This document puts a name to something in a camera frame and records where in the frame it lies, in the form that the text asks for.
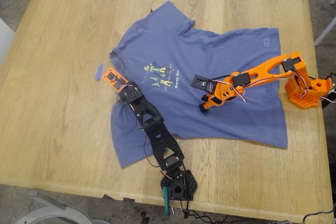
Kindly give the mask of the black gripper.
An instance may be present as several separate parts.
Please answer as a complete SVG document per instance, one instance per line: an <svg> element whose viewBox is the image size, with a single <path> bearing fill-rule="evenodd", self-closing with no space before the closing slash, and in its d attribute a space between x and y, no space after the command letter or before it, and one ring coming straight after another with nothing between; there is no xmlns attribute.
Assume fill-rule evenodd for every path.
<svg viewBox="0 0 336 224"><path fill-rule="evenodd" d="M143 106L144 95L140 87L135 82L130 81L117 94L117 102L124 105Z"/></svg>

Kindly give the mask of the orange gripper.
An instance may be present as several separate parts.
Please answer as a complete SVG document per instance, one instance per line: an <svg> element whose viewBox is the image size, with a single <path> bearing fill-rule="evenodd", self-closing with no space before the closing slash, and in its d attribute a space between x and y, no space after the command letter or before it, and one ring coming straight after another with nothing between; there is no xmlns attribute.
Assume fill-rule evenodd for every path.
<svg viewBox="0 0 336 224"><path fill-rule="evenodd" d="M207 114L212 107L221 106L237 98L236 90L233 86L232 77L225 77L222 81L212 80L208 84L210 94L202 96L204 103L199 105L203 114Z"/></svg>

